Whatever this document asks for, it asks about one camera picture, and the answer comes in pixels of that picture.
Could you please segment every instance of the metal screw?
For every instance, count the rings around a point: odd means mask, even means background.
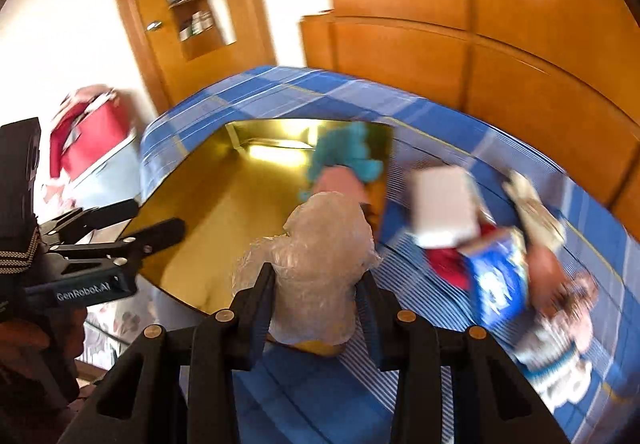
[[[231,321],[236,315],[233,310],[223,309],[219,312],[216,312],[216,321],[220,321],[221,323],[226,323]]]
[[[483,340],[486,337],[486,330],[482,327],[471,327],[469,328],[469,335],[477,340]]]
[[[143,332],[147,339],[155,339],[162,334],[162,327],[160,325],[149,325]]]
[[[398,321],[402,321],[402,323],[413,323],[415,321],[415,312],[411,310],[401,310],[396,316]]]

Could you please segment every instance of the door frame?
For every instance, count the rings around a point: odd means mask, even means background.
[[[271,43],[263,0],[247,0],[247,2],[248,7],[255,11],[257,30],[266,52],[265,64],[275,64],[273,44]],[[158,115],[161,115],[170,109],[172,104],[162,70],[146,36],[145,24],[142,21],[138,3],[136,0],[116,0],[116,4],[142,80],[156,106]]]

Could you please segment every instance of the gold reflective box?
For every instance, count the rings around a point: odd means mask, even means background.
[[[122,236],[171,217],[184,220],[184,241],[146,258],[142,275],[176,299],[210,314],[232,300],[231,276],[249,244],[283,234],[283,224],[309,189],[306,171],[326,131],[349,122],[247,120],[226,124],[189,154],[140,208]],[[367,220],[382,221],[393,130],[366,124],[380,178],[366,186]]]

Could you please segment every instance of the blue plaid tablecloth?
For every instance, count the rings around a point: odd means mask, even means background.
[[[148,196],[187,154],[223,124],[256,118],[359,119],[394,127],[386,212],[374,276],[404,308],[434,325],[472,324],[467,294],[431,271],[407,229],[404,174],[443,160],[467,168],[499,225],[519,225],[500,183],[507,169],[527,175],[545,205],[567,225],[559,258],[569,273],[588,269],[600,285],[592,311],[589,391],[556,419],[572,442],[610,442],[639,407],[640,245],[562,168],[479,120],[411,93],[367,80],[306,68],[263,66],[199,91],[150,124],[142,138],[142,188]],[[509,351],[530,315],[494,336]],[[452,439],[452,401],[443,377],[443,442]],[[358,329],[337,359],[273,347],[251,372],[234,376],[242,442],[384,444],[394,406],[396,372],[378,372]]]

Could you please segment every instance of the metal door knob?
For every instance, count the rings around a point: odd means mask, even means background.
[[[152,32],[153,30],[158,30],[159,28],[162,28],[162,21],[151,21],[151,23],[146,26],[146,31]]]

